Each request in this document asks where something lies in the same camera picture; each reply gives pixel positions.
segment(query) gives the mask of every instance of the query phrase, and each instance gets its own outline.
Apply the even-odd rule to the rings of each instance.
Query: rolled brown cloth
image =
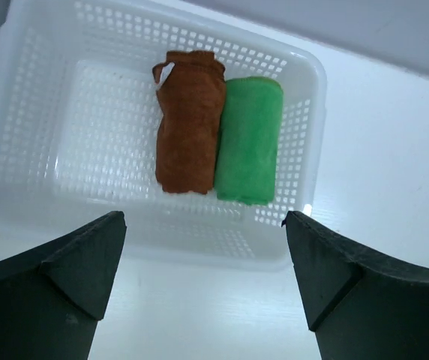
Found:
[[[163,112],[157,132],[156,179],[167,193],[213,188],[218,129],[226,97],[224,66],[208,51],[169,51],[153,67],[154,81],[174,68],[156,91]]]

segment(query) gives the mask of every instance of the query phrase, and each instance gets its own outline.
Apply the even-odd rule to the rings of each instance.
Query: white plastic basket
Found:
[[[227,79],[256,74],[283,86],[272,204],[161,191],[151,69],[174,49],[213,50]],[[277,268],[289,259],[281,221],[311,204],[325,91],[312,55],[192,13],[141,1],[13,0],[0,30],[0,230],[48,239],[118,209],[125,251]]]

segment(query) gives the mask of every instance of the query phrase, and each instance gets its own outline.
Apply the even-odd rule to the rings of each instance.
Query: cloth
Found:
[[[156,179],[163,191],[206,194],[213,188],[218,129],[226,97],[224,66],[207,51],[170,51],[153,67],[159,82],[163,68],[174,63],[156,91],[163,111],[157,132]]]
[[[214,188],[220,200],[266,205],[275,197],[283,90],[272,79],[226,81]]]

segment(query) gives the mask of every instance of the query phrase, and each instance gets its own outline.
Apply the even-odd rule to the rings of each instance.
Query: white tag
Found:
[[[171,74],[171,71],[173,70],[174,67],[175,67],[174,62],[170,62],[168,65],[163,67],[163,70],[161,70],[160,82],[156,84],[156,91],[161,88],[161,86],[165,81],[167,81],[167,78]]]

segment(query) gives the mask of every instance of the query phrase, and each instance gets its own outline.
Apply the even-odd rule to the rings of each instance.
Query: rolled green cloth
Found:
[[[275,197],[283,89],[248,77],[226,81],[214,189],[219,200],[266,205]]]

